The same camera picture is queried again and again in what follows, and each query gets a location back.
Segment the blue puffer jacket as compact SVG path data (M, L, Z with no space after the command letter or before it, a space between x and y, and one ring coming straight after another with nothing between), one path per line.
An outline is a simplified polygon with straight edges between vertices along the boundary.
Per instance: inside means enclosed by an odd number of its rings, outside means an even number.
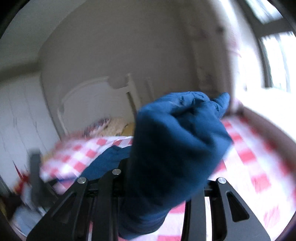
M137 113L132 145L112 146L83 172L88 180L119 168L119 236L158 230L169 211L206 184L232 144L221 122L230 96L175 92Z

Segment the red garment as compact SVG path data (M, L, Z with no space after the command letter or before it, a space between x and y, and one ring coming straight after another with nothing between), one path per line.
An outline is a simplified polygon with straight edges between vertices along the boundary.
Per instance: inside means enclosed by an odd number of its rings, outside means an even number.
M27 168L25 168L25 171L21 171L16 164L14 163L15 166L15 170L18 174L18 181L16 182L16 185L14 186L14 192L16 194L21 194L23 191L23 187L25 184L29 184L29 177L30 177L30 173L28 171Z

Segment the pink white checkered quilt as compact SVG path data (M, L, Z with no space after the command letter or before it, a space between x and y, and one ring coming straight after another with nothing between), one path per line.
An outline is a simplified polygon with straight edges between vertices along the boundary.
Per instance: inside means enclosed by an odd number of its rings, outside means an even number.
M295 213L295 164L246 119L233 116L224 119L223 124L234 144L211 179L225 178L259 219L270 239L276 240ZM45 182L58 179L55 190L64 193L73 179L108 147L124 148L131 143L132 136L65 138L44 159L41 179Z

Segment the white wardrobe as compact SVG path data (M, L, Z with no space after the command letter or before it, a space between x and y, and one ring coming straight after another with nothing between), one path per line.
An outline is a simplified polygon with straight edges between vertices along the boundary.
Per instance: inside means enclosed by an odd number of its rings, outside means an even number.
M29 168L30 151L48 153L59 141L50 117L40 74L1 82L1 178L11 188Z

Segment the patterned round cushion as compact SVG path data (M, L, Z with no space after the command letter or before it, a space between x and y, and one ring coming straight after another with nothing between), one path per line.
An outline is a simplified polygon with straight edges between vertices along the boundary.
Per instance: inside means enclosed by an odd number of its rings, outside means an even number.
M94 137L99 135L105 128L108 127L111 119L102 118L89 125L83 132L84 137Z

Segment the yellow pillow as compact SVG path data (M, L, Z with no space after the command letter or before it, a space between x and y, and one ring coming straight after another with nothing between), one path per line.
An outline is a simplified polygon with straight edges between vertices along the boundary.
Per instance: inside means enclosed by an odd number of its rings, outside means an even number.
M133 136L134 130L135 130L135 123L129 123L123 129L121 136L126 136L126 137Z

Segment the cream fluffy pillow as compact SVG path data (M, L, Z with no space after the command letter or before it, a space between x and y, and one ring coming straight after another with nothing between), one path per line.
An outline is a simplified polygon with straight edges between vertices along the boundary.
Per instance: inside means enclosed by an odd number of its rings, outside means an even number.
M100 133L101 136L120 136L128 122L124 118L112 118L107 127Z

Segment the white wooden headboard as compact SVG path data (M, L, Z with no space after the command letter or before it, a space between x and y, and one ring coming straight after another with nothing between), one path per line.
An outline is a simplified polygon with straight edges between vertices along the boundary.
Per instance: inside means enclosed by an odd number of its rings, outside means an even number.
M135 82L128 73L121 88L110 86L108 76L77 85L62 98L57 116L64 134L68 135L101 118L121 117L131 123L141 107Z

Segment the striped curtain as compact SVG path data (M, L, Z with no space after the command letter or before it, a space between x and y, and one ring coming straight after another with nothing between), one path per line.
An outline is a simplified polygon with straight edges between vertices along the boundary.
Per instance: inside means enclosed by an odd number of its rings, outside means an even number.
M199 90L210 97L228 92L229 112L238 112L240 32L231 1L180 1L179 12L193 51Z

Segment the window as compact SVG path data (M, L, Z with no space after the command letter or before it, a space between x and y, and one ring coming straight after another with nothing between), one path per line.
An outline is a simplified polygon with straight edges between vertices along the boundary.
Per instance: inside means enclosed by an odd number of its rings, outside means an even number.
M259 45L265 87L295 92L295 24L273 1L237 1Z

